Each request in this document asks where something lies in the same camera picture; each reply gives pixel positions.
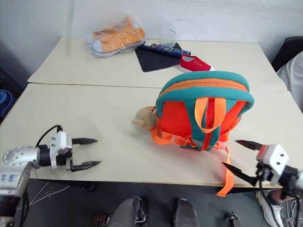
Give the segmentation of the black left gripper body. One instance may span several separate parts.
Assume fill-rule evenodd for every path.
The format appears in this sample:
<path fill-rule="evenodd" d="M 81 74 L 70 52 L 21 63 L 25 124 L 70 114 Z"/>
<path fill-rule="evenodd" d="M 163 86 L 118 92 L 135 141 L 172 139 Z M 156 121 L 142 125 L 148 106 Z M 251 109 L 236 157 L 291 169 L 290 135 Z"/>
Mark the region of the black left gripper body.
<path fill-rule="evenodd" d="M 65 166 L 67 171 L 72 168 L 72 150 L 68 150 L 65 154 L 58 154 L 56 157 L 57 166 Z"/>

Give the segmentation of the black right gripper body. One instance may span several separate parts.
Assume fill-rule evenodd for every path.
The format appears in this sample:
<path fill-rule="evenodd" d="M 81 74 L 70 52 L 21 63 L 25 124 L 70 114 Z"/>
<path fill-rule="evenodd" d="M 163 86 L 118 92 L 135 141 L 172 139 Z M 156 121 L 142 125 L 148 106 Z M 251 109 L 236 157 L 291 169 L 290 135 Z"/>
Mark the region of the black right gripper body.
<path fill-rule="evenodd" d="M 263 163 L 257 163 L 256 168 L 257 168 L 255 172 L 256 175 L 251 180 L 252 186 L 256 186 L 257 182 L 271 181 L 273 174 L 272 174 L 272 168 L 269 165 Z"/>

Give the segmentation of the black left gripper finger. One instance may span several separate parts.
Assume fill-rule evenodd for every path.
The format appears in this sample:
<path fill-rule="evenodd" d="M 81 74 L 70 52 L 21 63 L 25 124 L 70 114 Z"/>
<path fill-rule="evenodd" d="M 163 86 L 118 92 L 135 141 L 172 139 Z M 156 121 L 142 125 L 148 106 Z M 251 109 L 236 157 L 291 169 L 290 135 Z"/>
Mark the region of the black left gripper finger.
<path fill-rule="evenodd" d="M 72 138 L 72 144 L 87 145 L 95 142 L 98 142 L 98 140 L 91 138 Z"/>
<path fill-rule="evenodd" d="M 76 172 L 76 171 L 81 171 L 81 170 L 89 169 L 89 168 L 94 167 L 94 166 L 96 166 L 96 165 L 98 165 L 100 163 L 101 163 L 101 161 L 83 162 L 80 165 L 76 165 L 76 166 L 72 165 L 70 167 L 70 171 L 71 172 Z"/>

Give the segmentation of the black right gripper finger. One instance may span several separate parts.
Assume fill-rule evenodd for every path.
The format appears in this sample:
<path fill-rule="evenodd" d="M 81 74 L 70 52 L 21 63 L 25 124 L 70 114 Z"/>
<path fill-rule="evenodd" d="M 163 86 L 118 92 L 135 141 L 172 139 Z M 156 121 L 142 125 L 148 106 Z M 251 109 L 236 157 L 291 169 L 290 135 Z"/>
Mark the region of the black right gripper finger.
<path fill-rule="evenodd" d="M 253 177 L 253 176 L 249 176 L 245 173 L 243 173 L 240 169 L 236 168 L 233 165 L 227 164 L 225 162 L 223 162 L 223 165 L 230 170 L 235 176 L 237 176 L 238 178 L 248 182 L 250 185 L 255 186 L 257 183 L 257 178 Z"/>
<path fill-rule="evenodd" d="M 236 140 L 235 142 L 251 150 L 260 151 L 261 147 L 263 146 L 262 144 L 248 140 Z"/>

